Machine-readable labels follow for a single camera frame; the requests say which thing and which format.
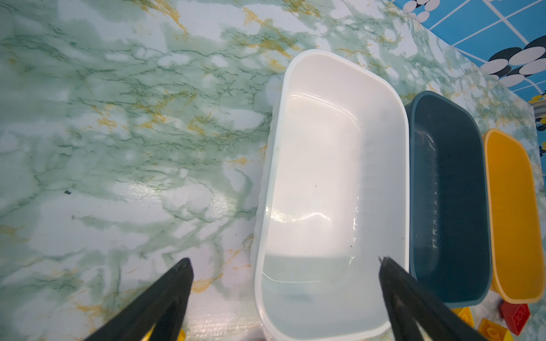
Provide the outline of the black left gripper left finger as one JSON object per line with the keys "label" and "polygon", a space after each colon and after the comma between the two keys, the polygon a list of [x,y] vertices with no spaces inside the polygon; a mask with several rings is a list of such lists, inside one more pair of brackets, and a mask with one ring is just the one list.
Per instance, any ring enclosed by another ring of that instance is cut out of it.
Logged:
{"label": "black left gripper left finger", "polygon": [[193,284],[193,267],[183,258],[88,340],[177,340]]}

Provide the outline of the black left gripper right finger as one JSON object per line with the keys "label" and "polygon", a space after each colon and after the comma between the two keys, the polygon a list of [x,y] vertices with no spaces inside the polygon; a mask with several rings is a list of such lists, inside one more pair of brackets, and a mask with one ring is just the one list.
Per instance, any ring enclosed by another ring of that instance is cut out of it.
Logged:
{"label": "black left gripper right finger", "polygon": [[380,287],[396,340],[484,340],[406,272],[395,260],[380,260]]}

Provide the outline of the yellow tall lego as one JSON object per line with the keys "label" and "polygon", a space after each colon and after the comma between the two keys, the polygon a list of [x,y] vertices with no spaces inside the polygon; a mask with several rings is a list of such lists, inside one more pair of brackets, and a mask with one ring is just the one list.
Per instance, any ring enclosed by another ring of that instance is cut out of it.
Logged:
{"label": "yellow tall lego", "polygon": [[507,328],[486,318],[481,320],[478,331],[482,336],[490,341],[505,341],[513,339]]}

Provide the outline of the small red lego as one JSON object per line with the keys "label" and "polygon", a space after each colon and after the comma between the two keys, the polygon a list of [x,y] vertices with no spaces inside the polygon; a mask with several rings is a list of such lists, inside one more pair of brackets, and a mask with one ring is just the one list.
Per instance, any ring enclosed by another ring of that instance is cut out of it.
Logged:
{"label": "small red lego", "polygon": [[519,336],[531,317],[528,304],[514,304],[503,301],[500,305],[501,315],[507,328],[514,335]]}

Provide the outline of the yellow plastic bin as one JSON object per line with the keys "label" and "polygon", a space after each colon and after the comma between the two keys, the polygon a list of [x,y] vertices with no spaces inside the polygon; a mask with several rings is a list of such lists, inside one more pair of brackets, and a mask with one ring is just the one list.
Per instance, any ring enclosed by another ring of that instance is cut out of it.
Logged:
{"label": "yellow plastic bin", "polygon": [[523,145],[498,129],[483,135],[488,181],[492,290],[513,304],[545,293],[545,258],[533,168]]}

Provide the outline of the dark teal plastic bin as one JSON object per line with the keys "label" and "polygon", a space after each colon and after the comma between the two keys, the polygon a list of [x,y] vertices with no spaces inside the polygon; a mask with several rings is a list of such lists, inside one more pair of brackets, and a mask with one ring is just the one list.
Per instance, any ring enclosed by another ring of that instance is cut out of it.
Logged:
{"label": "dark teal plastic bin", "polygon": [[409,122],[409,270],[449,308],[477,305],[493,276],[483,140],[474,118],[435,92]]}

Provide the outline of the white plastic bin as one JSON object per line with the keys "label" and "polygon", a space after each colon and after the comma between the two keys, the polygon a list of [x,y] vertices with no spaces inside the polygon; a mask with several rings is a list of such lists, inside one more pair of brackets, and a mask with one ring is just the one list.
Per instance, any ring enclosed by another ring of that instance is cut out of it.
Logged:
{"label": "white plastic bin", "polygon": [[292,60],[274,106],[252,248],[276,340],[362,340],[390,322],[380,261],[409,267],[409,127],[393,87],[341,56]]}

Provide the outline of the yellow round lego piece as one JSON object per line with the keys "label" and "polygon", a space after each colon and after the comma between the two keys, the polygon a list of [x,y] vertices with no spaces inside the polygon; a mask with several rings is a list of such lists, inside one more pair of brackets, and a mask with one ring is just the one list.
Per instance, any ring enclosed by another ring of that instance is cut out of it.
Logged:
{"label": "yellow round lego piece", "polygon": [[[153,331],[154,331],[154,328],[150,329],[148,333],[142,338],[142,341],[150,341]],[[186,340],[186,333],[183,329],[181,329],[178,335],[177,341],[185,341],[185,340]]]}

